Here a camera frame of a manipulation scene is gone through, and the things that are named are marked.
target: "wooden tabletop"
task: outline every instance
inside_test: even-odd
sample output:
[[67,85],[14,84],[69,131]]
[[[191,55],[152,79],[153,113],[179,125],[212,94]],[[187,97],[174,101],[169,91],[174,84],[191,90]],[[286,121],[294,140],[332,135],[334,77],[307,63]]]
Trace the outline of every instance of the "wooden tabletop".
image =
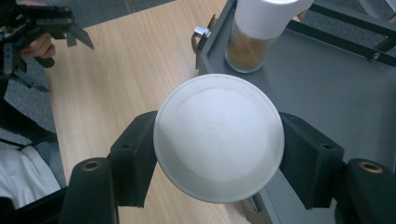
[[[197,76],[191,35],[225,0],[177,0],[87,28],[95,49],[56,42],[46,71],[68,181],[80,161],[105,157],[138,115]],[[177,189],[157,165],[145,208],[120,208],[120,223],[248,223],[236,204],[203,203]]]

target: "gray tray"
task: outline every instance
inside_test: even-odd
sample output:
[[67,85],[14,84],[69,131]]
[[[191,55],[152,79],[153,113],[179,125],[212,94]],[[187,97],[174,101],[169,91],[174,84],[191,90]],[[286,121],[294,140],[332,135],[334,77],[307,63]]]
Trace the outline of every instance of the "gray tray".
[[[396,68],[285,30],[264,66],[251,74],[234,71],[224,52],[235,2],[223,9],[197,55],[200,74],[229,74],[261,89],[278,111],[298,116],[346,151],[395,168]],[[334,223],[331,209],[305,211],[280,172],[260,192],[274,223]]]

